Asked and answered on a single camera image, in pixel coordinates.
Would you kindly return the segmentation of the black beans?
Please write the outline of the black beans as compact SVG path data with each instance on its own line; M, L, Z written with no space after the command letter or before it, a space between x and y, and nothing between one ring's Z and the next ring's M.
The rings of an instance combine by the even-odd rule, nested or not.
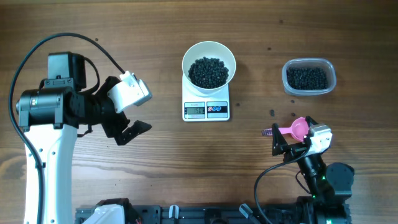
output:
M200 87L213 89L226 84L229 70L218 58L203 57L195 60L188 70L190 81ZM326 71L320 67L286 70L288 84L297 90L322 90L328 87Z

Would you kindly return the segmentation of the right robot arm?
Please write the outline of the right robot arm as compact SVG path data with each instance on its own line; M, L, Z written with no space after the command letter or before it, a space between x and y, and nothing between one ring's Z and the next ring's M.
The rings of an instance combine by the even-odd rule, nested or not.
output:
M307 134L303 141L288 144L277 124L272 130L272 154L282 154L283 162L296 162L307 184L309 196L300 196L291 211L277 209L276 220L283 223L341 223L352 222L346 200L352 196L354 169L344 163L326 165L322 154L331 146L333 134L325 124L307 116Z

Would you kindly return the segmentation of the pink plastic measuring scoop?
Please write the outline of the pink plastic measuring scoop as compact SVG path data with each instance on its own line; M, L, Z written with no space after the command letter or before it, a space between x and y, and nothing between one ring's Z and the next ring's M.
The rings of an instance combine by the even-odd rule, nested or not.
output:
M281 134L290 134L295 140L303 142L308 133L308 123L304 117L297 118L290 127L279 128Z

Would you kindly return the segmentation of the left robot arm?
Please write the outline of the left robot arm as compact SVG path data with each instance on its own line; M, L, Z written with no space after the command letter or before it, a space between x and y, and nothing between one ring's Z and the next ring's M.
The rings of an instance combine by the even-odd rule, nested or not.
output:
M152 127L131 123L124 110L152 98L131 72L86 87L88 58L72 52L48 56L48 77L17 102L18 126L35 152L27 151L25 223L73 223L72 157L81 125L100 124L107 138L123 146Z

